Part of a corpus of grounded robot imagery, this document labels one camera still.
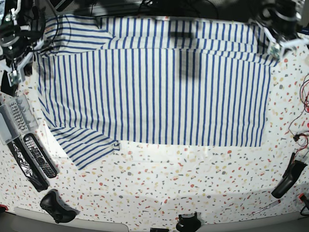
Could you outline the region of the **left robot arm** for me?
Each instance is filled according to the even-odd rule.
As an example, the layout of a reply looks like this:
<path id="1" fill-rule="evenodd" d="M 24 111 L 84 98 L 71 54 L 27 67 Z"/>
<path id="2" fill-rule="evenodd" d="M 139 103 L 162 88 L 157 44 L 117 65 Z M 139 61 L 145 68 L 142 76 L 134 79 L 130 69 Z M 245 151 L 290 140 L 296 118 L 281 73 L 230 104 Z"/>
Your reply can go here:
<path id="1" fill-rule="evenodd" d="M 277 61 L 300 46 L 309 45 L 309 28 L 301 26 L 304 0 L 263 0 L 249 4 L 256 39 L 264 52 Z"/>

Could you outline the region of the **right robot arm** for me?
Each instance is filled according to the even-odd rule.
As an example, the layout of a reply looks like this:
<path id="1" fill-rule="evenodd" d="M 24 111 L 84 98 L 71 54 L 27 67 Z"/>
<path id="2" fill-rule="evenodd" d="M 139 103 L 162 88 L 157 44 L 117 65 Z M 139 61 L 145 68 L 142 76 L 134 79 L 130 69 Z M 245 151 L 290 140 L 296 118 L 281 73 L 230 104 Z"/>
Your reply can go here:
<path id="1" fill-rule="evenodd" d="M 0 64 L 10 87 L 25 81 L 33 55 L 44 45 L 44 10 L 32 0 L 0 2 Z"/>

